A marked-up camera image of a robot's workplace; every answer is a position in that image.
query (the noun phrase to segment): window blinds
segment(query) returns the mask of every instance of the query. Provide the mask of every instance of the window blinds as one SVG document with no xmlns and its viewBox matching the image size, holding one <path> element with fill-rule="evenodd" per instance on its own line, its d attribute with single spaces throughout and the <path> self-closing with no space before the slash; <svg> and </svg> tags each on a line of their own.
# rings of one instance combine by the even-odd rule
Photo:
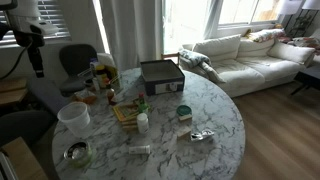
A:
<svg viewBox="0 0 320 180">
<path fill-rule="evenodd" d="M 45 19 L 46 21 L 50 22 L 53 25 L 56 25 L 59 28 L 59 32 L 55 34 L 46 35 L 44 36 L 44 39 L 70 37 L 67 25 L 63 19 L 62 12 L 56 0 L 39 0 L 38 8 L 41 13 L 42 19 Z M 7 23 L 3 11 L 0 11 L 0 21 L 2 23 Z M 3 37 L 3 40 L 0 41 L 0 45 L 14 43 L 16 43 L 16 40 L 12 31 L 9 31 Z"/>
</svg>

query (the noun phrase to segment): round table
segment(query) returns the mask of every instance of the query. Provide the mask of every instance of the round table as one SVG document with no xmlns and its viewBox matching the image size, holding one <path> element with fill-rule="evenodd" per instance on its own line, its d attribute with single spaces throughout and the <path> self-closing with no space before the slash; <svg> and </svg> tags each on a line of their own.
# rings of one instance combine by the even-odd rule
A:
<svg viewBox="0 0 320 180">
<path fill-rule="evenodd" d="M 196 74 L 183 71 L 184 90 L 145 96 L 152 107 L 147 134 L 124 131 L 103 95 L 91 106 L 92 133 L 86 139 L 94 149 L 92 162 L 73 168 L 64 151 L 79 141 L 58 122 L 52 156 L 61 179 L 231 179 L 244 153 L 245 130 L 241 115 L 228 95 Z M 139 68 L 124 71 L 118 100 L 130 102 L 145 92 Z M 180 122 L 176 109 L 187 105 L 192 121 Z M 177 140 L 186 126 L 192 132 L 215 132 L 203 141 Z M 150 145 L 150 155 L 131 155 L 131 146 Z"/>
</svg>

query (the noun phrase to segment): cable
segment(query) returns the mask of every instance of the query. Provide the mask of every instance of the cable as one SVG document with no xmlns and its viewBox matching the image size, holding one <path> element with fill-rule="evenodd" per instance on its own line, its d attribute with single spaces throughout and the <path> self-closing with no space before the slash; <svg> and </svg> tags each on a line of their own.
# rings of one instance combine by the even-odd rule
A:
<svg viewBox="0 0 320 180">
<path fill-rule="evenodd" d="M 24 53 L 27 49 L 29 49 L 29 47 L 32 45 L 32 43 L 33 43 L 33 41 L 31 40 L 30 44 L 21 51 L 21 53 L 20 53 L 19 56 L 18 56 L 18 59 L 17 59 L 16 63 L 13 65 L 13 67 L 11 68 L 11 70 L 10 70 L 6 75 L 2 76 L 2 77 L 0 78 L 0 80 L 8 77 L 8 76 L 16 69 L 16 67 L 18 66 L 18 64 L 19 64 L 19 62 L 20 62 L 20 60 L 21 60 L 21 57 L 22 57 L 23 53 Z"/>
</svg>

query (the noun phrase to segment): cardboard box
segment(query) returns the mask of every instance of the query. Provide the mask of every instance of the cardboard box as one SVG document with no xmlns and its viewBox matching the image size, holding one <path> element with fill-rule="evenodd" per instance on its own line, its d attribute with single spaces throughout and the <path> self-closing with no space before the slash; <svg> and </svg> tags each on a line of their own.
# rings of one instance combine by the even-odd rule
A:
<svg viewBox="0 0 320 180">
<path fill-rule="evenodd" d="M 148 96 L 183 91 L 185 76 L 172 60 L 146 61 L 140 64 Z"/>
</svg>

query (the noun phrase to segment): small tin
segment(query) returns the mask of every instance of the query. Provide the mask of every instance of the small tin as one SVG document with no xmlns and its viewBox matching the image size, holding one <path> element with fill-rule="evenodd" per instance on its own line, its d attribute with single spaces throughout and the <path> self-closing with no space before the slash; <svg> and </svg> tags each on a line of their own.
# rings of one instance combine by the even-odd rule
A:
<svg viewBox="0 0 320 180">
<path fill-rule="evenodd" d="M 92 150 L 87 142 L 77 142 L 64 152 L 64 158 L 74 167 L 83 167 L 91 161 Z"/>
</svg>

